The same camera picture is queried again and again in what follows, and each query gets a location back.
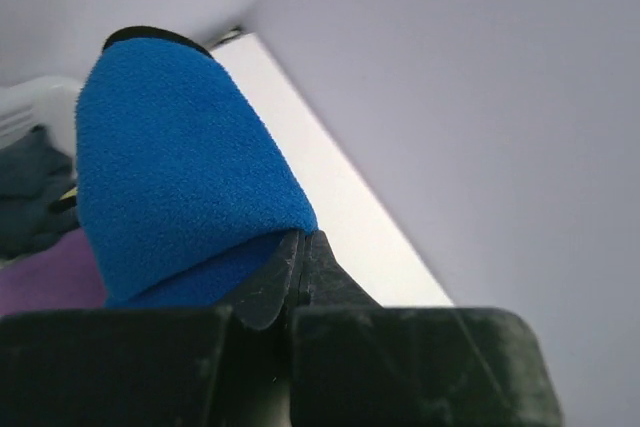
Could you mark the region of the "blue microfiber towel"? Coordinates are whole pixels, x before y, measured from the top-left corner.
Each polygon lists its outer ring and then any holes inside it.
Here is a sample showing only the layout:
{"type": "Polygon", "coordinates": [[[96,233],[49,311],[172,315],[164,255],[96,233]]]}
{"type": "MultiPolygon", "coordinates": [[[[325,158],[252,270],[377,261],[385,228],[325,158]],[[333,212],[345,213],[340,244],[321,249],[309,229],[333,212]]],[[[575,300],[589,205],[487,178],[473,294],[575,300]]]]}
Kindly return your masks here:
{"type": "Polygon", "coordinates": [[[76,106],[77,208],[110,308],[204,306],[317,218],[266,126],[203,47],[108,37],[76,106]]]}

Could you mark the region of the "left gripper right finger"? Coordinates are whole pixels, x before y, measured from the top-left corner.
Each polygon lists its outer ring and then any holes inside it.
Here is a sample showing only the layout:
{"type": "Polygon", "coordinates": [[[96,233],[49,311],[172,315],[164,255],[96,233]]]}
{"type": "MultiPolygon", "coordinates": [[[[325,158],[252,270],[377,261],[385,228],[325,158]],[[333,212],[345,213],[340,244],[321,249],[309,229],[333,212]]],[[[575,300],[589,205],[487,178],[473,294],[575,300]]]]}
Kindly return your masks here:
{"type": "Polygon", "coordinates": [[[560,426],[537,337],[491,307],[384,307],[305,241],[292,312],[295,426],[560,426]]]}

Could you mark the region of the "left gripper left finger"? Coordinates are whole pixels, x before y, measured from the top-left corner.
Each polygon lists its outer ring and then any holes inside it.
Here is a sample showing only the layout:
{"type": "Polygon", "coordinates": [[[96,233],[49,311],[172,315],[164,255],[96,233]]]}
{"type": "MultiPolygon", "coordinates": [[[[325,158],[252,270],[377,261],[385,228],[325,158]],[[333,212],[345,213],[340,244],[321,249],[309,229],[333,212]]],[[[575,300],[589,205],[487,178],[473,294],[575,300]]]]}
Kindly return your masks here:
{"type": "Polygon", "coordinates": [[[287,318],[305,237],[203,308],[67,310],[1,321],[5,426],[286,426],[287,318]]]}

